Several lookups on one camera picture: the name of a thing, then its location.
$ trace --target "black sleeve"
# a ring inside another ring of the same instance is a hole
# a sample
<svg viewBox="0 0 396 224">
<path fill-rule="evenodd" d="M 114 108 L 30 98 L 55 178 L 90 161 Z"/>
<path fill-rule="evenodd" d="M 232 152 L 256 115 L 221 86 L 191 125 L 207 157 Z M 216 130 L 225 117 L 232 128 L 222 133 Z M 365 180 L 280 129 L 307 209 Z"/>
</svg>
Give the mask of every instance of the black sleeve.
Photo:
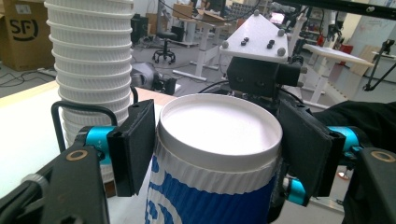
<svg viewBox="0 0 396 224">
<path fill-rule="evenodd" d="M 346 101 L 314 117 L 326 126 L 355 126 L 364 131 L 375 147 L 396 152 L 396 102 L 389 104 Z"/>
</svg>

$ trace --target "stack of paper cups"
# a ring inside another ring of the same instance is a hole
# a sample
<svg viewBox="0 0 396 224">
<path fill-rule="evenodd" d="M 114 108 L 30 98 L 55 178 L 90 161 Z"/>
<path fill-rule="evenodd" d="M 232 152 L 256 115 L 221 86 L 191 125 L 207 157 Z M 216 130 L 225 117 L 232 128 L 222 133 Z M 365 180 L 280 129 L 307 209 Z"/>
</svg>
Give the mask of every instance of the stack of paper cups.
<svg viewBox="0 0 396 224">
<path fill-rule="evenodd" d="M 148 223 L 266 223 L 282 129 L 274 116 L 230 96 L 167 104 L 157 129 Z"/>
<path fill-rule="evenodd" d="M 62 100 L 113 111 L 119 125 L 131 104 L 131 0 L 46 0 L 56 81 Z M 64 109 L 65 139 L 84 126 L 107 126 L 106 115 Z M 111 168 L 103 164 L 102 168 Z"/>
</svg>

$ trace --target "blue and white cup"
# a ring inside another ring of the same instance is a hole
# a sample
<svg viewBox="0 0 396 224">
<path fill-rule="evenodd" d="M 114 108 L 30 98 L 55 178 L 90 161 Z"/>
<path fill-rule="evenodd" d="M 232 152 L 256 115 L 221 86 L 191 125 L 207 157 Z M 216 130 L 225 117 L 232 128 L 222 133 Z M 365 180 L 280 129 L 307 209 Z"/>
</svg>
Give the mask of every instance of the blue and white cup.
<svg viewBox="0 0 396 224">
<path fill-rule="evenodd" d="M 266 223 L 281 138 L 276 118 L 241 99 L 170 102 L 157 129 L 146 223 Z"/>
</svg>

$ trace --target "floor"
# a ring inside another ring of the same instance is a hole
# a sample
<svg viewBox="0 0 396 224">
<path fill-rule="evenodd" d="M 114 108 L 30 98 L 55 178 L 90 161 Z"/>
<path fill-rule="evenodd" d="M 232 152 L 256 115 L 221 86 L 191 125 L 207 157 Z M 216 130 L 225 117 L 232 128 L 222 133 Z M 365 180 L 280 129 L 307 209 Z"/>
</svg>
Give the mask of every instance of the floor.
<svg viewBox="0 0 396 224">
<path fill-rule="evenodd" d="M 209 40 L 208 46 L 211 46 L 213 41 Z M 178 69 L 183 72 L 193 73 L 195 66 L 190 64 L 190 61 L 194 61 L 198 55 L 198 48 L 191 47 L 186 48 L 177 44 L 170 44 L 171 50 L 176 54 L 176 63 L 169 65 L 167 62 L 160 60 L 159 63 L 154 63 L 156 69 L 164 75 L 164 77 L 173 77 L 177 79 L 177 84 L 180 88 L 174 94 L 175 96 L 183 96 L 187 94 L 194 94 L 209 85 L 222 81 L 231 57 L 217 56 L 214 59 L 214 65 L 219 66 L 219 70 L 214 71 L 205 68 L 203 71 L 203 77 L 207 78 L 207 82 L 199 81 L 193 78 L 181 77 L 172 73 L 173 69 Z M 134 47 L 133 59 L 135 62 L 150 62 L 153 52 L 158 49 L 156 44 L 145 43 Z M 10 95 L 19 91 L 33 88 L 45 82 L 52 81 L 54 77 L 37 73 L 37 71 L 16 72 L 4 65 L 0 64 L 0 97 Z M 302 92 L 303 98 L 309 99 L 310 92 Z M 321 98 L 320 103 L 325 105 L 333 105 L 335 102 L 326 96 Z M 330 198 L 319 199 L 311 202 L 308 207 L 301 207 L 293 203 L 285 203 L 280 218 L 275 223 L 341 223 L 343 218 L 343 212 L 332 209 L 327 206 L 323 206 L 326 202 L 335 202 L 335 200 L 343 200 L 344 194 L 347 189 L 348 182 L 341 178 L 334 177 L 334 185 Z"/>
</svg>

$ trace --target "black chair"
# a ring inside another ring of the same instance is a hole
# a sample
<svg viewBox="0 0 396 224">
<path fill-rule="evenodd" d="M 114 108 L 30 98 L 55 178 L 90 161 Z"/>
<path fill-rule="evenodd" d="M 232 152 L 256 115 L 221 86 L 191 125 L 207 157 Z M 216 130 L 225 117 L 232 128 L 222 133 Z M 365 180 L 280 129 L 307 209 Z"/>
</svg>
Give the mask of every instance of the black chair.
<svg viewBox="0 0 396 224">
<path fill-rule="evenodd" d="M 169 64 L 174 63 L 176 61 L 176 56 L 174 52 L 171 52 L 168 49 L 168 39 L 177 40 L 177 35 L 170 32 L 158 32 L 157 36 L 163 39 L 163 49 L 156 50 L 154 55 L 152 55 L 152 60 L 155 60 L 155 63 L 160 61 L 160 57 L 163 56 L 163 59 L 166 60 L 167 57 L 171 58 Z"/>
</svg>

